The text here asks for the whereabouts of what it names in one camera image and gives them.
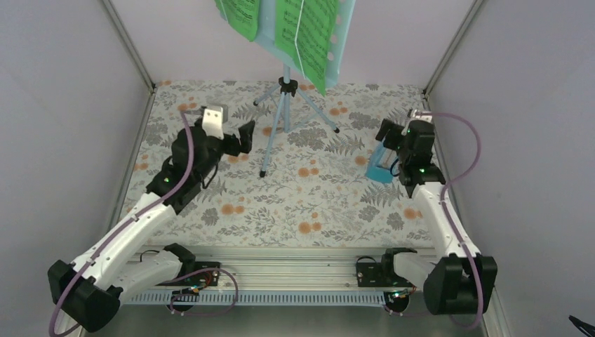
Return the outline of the blue metronome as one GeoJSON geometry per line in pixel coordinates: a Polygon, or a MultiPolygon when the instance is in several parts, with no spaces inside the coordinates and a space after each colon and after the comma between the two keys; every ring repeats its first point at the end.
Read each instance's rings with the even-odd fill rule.
{"type": "Polygon", "coordinates": [[[399,156],[379,142],[370,156],[365,176],[377,183],[390,184],[400,175],[399,156]]]}

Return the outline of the light blue music stand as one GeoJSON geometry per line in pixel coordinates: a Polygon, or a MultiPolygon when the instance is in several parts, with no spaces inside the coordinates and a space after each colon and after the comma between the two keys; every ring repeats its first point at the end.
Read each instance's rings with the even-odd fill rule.
{"type": "MultiPolygon", "coordinates": [[[[349,32],[349,26],[354,12],[355,1],[339,1],[340,7],[336,18],[335,30],[331,36],[331,45],[328,53],[328,64],[326,70],[327,89],[335,86],[338,83],[340,74],[340,65],[345,50],[345,44],[349,32]]],[[[300,123],[294,124],[290,120],[290,100],[296,95],[304,99],[306,104],[310,106],[315,115],[323,119],[323,121],[332,129],[333,132],[339,133],[338,126],[328,118],[328,115],[305,93],[304,89],[300,88],[297,80],[292,79],[293,72],[300,73],[305,78],[301,71],[295,66],[291,57],[280,51],[274,45],[275,36],[275,9],[276,1],[260,1],[260,12],[258,17],[258,32],[253,43],[261,46],[268,53],[280,60],[283,64],[283,74],[279,78],[278,83],[271,87],[268,91],[255,99],[253,104],[259,105],[268,98],[273,98],[276,103],[276,113],[274,115],[274,122],[272,124],[272,131],[269,135],[267,147],[265,150],[265,157],[260,169],[260,177],[265,177],[271,159],[272,146],[276,136],[276,127],[279,122],[283,122],[283,131],[290,133],[297,128],[304,126],[309,119],[305,118],[300,123]],[[278,93],[279,97],[274,98],[274,94],[278,93]]]]}

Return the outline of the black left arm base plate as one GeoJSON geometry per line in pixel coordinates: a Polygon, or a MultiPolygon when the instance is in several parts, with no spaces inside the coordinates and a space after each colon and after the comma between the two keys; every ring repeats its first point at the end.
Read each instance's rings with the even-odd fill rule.
{"type": "Polygon", "coordinates": [[[189,271],[180,272],[179,277],[183,276],[184,278],[178,280],[176,282],[166,282],[160,283],[159,286],[181,286],[183,288],[210,288],[210,287],[217,287],[220,273],[214,270],[204,271],[202,273],[197,273],[192,276],[188,276],[189,273],[195,272],[196,270],[203,270],[208,268],[219,268],[221,267],[221,263],[213,262],[213,261],[198,261],[195,262],[194,267],[191,267],[189,271]]]}

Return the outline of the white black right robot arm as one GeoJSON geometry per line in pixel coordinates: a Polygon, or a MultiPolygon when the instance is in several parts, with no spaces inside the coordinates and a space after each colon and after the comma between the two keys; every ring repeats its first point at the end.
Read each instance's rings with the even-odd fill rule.
{"type": "Polygon", "coordinates": [[[437,263],[431,263],[414,249],[387,249],[380,262],[382,281],[390,286],[405,281],[421,289],[432,315],[482,317],[493,292],[497,263],[480,252],[454,210],[448,181],[432,161],[433,124],[411,119],[401,126],[384,119],[375,138],[395,151],[394,177],[421,212],[438,256],[437,263]]]}

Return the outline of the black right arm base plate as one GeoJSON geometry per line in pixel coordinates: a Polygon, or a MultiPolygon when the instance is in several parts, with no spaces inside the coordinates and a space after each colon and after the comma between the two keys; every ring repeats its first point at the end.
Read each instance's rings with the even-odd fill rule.
{"type": "Polygon", "coordinates": [[[398,276],[393,269],[371,261],[356,263],[356,280],[360,288],[413,287],[412,283],[398,276]]]}

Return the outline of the green sheet music page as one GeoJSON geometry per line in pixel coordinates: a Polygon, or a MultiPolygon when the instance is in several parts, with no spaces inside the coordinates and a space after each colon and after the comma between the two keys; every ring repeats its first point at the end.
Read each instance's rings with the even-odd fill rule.
{"type": "Polygon", "coordinates": [[[338,0],[277,0],[274,45],[289,55],[302,75],[326,94],[326,70],[338,0]]]}
{"type": "Polygon", "coordinates": [[[255,40],[260,0],[215,0],[215,5],[230,27],[248,41],[255,40]]]}

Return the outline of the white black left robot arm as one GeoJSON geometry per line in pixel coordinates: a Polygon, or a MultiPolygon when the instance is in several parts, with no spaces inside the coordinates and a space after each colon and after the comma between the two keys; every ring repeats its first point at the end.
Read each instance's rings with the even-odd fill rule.
{"type": "Polygon", "coordinates": [[[51,336],[67,336],[79,329],[98,331],[126,301],[154,286],[200,286],[216,280],[219,267],[199,265],[196,256],[180,244],[168,244],[134,265],[129,260],[159,227],[211,184],[223,156],[251,151],[254,128],[255,122],[250,121],[237,134],[225,134],[204,119],[184,126],[171,145],[171,155],[121,221],[73,261],[58,260],[48,269],[55,303],[51,336]]]}

